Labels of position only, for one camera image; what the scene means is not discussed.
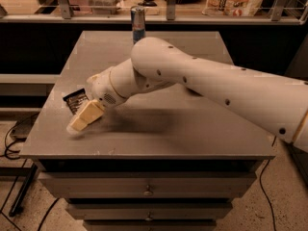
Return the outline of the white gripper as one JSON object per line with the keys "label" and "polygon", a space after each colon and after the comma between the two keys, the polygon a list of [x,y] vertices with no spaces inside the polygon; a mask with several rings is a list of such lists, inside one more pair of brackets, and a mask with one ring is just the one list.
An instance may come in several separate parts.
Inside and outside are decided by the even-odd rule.
{"label": "white gripper", "polygon": [[126,98],[119,95],[113,87],[111,73],[112,70],[107,68],[87,79],[93,100],[83,104],[69,121],[66,127],[66,131],[69,134],[80,133],[88,125],[103,116],[105,113],[104,107],[113,108],[126,101]]}

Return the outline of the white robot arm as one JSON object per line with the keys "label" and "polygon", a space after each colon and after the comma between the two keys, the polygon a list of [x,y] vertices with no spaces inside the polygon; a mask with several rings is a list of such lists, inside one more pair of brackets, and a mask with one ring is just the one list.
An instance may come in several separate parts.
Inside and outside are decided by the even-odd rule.
{"label": "white robot arm", "polygon": [[76,134],[131,96],[181,84],[308,151],[308,84],[231,64],[195,58],[160,38],[143,38],[130,58],[88,79],[85,101],[66,130]]}

